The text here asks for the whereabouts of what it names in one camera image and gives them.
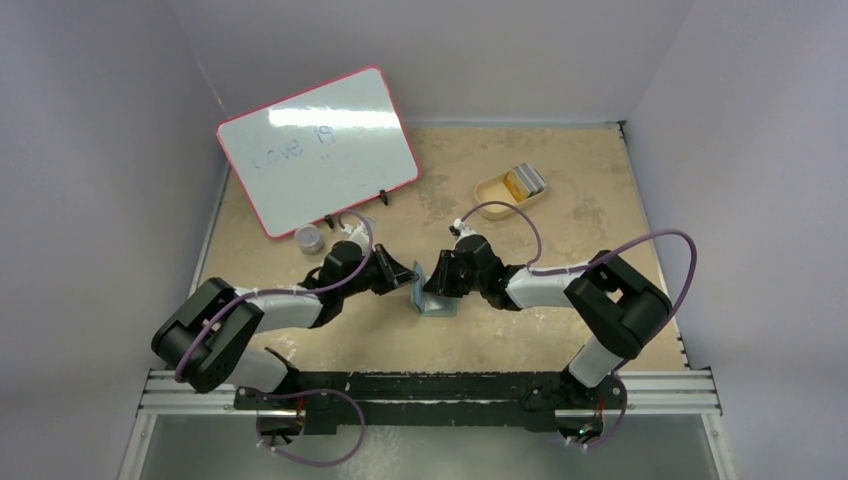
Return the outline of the teal leather card holder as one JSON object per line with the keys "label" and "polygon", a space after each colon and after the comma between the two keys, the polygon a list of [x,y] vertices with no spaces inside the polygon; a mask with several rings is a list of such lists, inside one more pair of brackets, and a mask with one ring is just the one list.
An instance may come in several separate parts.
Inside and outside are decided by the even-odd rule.
{"label": "teal leather card holder", "polygon": [[418,278],[412,283],[411,303],[418,314],[424,317],[455,317],[459,299],[425,292],[423,287],[429,276],[418,262],[413,263],[413,271]]}

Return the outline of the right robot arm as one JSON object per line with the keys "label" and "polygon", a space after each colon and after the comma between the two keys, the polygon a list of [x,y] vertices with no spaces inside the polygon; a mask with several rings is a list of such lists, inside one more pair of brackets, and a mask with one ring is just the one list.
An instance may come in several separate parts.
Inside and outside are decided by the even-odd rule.
{"label": "right robot arm", "polygon": [[576,407],[596,399],[601,383],[635,359],[672,312],[665,293],[609,250],[587,264],[534,271],[504,263],[479,234],[441,251],[422,289],[445,298],[478,293],[497,310],[573,309],[591,336],[559,373],[555,392]]}

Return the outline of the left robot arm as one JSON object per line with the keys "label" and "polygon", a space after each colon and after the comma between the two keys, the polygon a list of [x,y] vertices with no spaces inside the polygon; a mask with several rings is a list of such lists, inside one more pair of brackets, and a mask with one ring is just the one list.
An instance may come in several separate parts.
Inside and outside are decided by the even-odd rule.
{"label": "left robot arm", "polygon": [[156,331],[151,350],[198,393],[222,384],[259,390],[272,408],[297,399],[294,367],[279,353],[250,347],[254,335],[286,328],[314,329],[338,316],[347,298],[385,295],[417,281],[381,244],[336,242],[322,264],[291,287],[251,290],[212,277]]}

